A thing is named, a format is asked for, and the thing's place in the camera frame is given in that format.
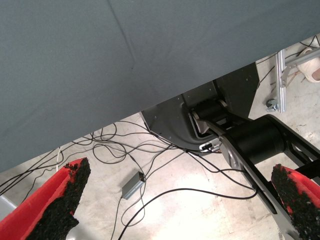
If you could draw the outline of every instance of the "gray fabric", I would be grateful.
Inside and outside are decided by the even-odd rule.
[[[320,32],[319,0],[0,1],[0,172]]]

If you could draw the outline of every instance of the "connector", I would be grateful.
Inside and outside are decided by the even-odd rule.
[[[137,172],[122,188],[122,198],[128,200],[144,183],[145,176]]]

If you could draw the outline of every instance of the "white shoe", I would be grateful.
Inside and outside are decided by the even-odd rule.
[[[300,55],[304,55],[312,51],[311,47],[307,47]],[[305,63],[297,66],[300,72],[305,75],[305,78],[311,83],[320,83],[320,58],[315,57]]]

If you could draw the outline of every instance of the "black metal bracket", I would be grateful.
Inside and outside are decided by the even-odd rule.
[[[319,149],[272,115],[251,120],[232,114],[220,101],[211,102],[210,107],[203,104],[193,109],[195,121],[205,122],[219,136],[223,156],[232,168],[247,172],[244,176],[258,191],[285,239],[299,240],[275,188],[255,165],[284,153],[299,166],[298,172],[320,184]]]

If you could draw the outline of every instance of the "floor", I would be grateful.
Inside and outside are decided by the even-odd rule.
[[[310,41],[311,39],[306,39],[304,43],[309,44]],[[292,53],[299,52],[303,48],[304,46],[300,43],[290,46],[286,51],[286,55],[288,56]],[[269,60],[257,64],[260,79],[262,79],[274,65],[274,61],[274,57],[272,57]],[[276,75],[273,70],[261,83],[256,92],[249,116],[250,118],[256,119],[266,114],[265,102],[275,95],[275,91],[271,93],[274,87],[272,83],[275,78]],[[271,114],[278,117],[306,140],[320,148],[320,111],[318,111],[320,106],[320,98],[318,97],[320,84],[310,83],[307,80],[303,80],[303,78],[303,74],[298,75],[287,88],[287,111],[284,114],[278,112]],[[138,113],[125,120],[139,125],[143,124]],[[166,145],[154,136],[146,134],[146,131],[137,125],[126,122],[117,122],[115,124],[117,134],[119,135],[126,135],[128,133],[137,134],[115,136],[112,138],[113,141],[134,147],[141,143],[157,145],[140,146],[140,149],[150,152],[136,149],[131,153],[143,171],[147,172],[151,166],[153,156],[157,154],[155,152],[161,151]],[[114,125],[106,126],[103,129],[103,133],[112,134],[114,130]],[[95,136],[99,136],[101,130],[97,130],[94,134]],[[108,149],[103,146],[96,146],[94,153],[100,160],[106,163],[102,163],[96,159],[92,151],[92,144],[87,146],[73,145],[64,150],[70,145],[71,143],[61,147],[64,159],[72,161],[78,158],[88,157],[91,175],[82,194],[80,204],[75,212],[75,217],[79,220],[80,224],[71,230],[67,239],[110,239],[114,228],[118,202],[122,194],[122,186],[139,171],[139,167],[129,156],[120,163],[106,164],[117,162],[120,158],[113,157]],[[115,150],[119,148],[119,145],[116,143],[109,143],[108,145],[112,147],[111,150],[116,156],[121,154],[120,151]],[[58,150],[56,149],[48,157],[54,156],[57,152]],[[0,183],[21,173],[41,159],[42,156],[0,173]],[[234,184],[222,174],[208,172],[197,161],[179,149],[167,150],[160,154],[154,161],[151,171],[176,156],[179,157],[157,170],[152,174],[152,177],[147,180],[145,194],[143,196],[145,203],[154,196],[175,188],[195,188],[224,195],[242,197],[252,194],[250,190]],[[221,154],[211,154],[206,156],[206,158],[219,168],[229,167]],[[54,164],[55,161],[56,158],[53,158],[49,163]],[[295,167],[283,154],[279,154],[260,163],[258,168],[267,179],[270,179],[272,167],[277,163],[282,163],[292,168]],[[55,171],[55,169],[45,171],[41,177],[36,179],[34,188],[30,193],[40,187]],[[34,179],[41,174],[41,170],[34,171],[11,190],[7,191],[4,196],[14,205],[19,205],[32,187]],[[240,183],[246,184],[245,179],[240,173],[229,172],[228,174]],[[113,239],[118,239],[124,228],[121,223],[121,216],[124,211],[139,198],[140,193],[136,192],[129,200],[121,200]],[[141,206],[141,202],[138,202],[138,204],[130,208],[123,216],[123,222],[126,224]],[[133,223],[141,219],[142,214],[143,212],[135,218]],[[200,192],[179,191],[166,194],[148,205],[145,209],[144,219],[137,225],[128,227],[122,239],[282,240],[284,238],[279,232],[272,216],[258,197],[249,200],[233,200]]]

